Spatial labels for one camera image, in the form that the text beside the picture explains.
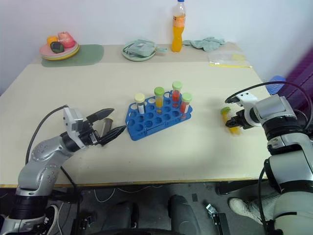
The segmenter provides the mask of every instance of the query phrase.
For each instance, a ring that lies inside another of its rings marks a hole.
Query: test tube cap
[[[143,103],[143,102],[145,102],[145,95],[143,93],[135,94],[135,101],[136,101],[136,103]]]
[[[178,82],[178,81],[177,82],[173,82],[172,87],[173,87],[173,90],[180,91],[181,88],[182,88],[182,82]]]
[[[192,100],[192,95],[188,92],[185,92],[181,96],[182,101],[189,103]]]
[[[155,95],[164,95],[164,88],[163,87],[156,87],[155,88]]]

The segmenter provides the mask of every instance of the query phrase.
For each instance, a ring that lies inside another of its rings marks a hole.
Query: yellow fruit
[[[59,41],[59,39],[58,39],[57,36],[49,36],[49,37],[47,37],[47,44],[48,44],[48,46],[50,46],[51,43],[58,42],[58,41]]]

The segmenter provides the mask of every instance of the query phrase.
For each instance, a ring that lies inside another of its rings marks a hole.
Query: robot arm
[[[265,131],[271,154],[264,162],[265,172],[270,185],[282,194],[275,206],[275,229],[285,235],[310,234],[313,230],[313,145],[290,104],[278,95],[256,102],[247,92],[238,94],[230,102],[244,109],[228,120],[226,126],[248,129],[258,123]]]
[[[57,180],[61,165],[79,149],[89,145],[105,145],[114,140],[126,126],[116,127],[100,137],[93,129],[95,121],[104,119],[114,109],[103,109],[83,117],[76,109],[64,108],[67,131],[60,136],[39,143],[32,151],[28,164],[19,174],[14,206],[1,228],[1,235],[11,233],[35,233],[45,218],[48,196]]]

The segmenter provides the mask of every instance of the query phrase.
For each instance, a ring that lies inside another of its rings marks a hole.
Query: blue test tube rack
[[[189,105],[188,112],[186,114],[182,114],[179,111],[181,94],[179,97],[178,107],[172,107],[172,91],[164,93],[161,114],[157,114],[155,96],[145,99],[145,103],[145,114],[139,113],[136,103],[132,103],[128,107],[125,123],[127,125],[128,133],[134,141],[190,119],[191,112],[193,110]]]

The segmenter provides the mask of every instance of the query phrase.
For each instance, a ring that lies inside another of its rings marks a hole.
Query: orange juice bottle
[[[172,51],[180,52],[182,47],[182,32],[185,28],[186,11],[184,0],[178,0],[177,6],[174,9],[173,14],[173,42]]]

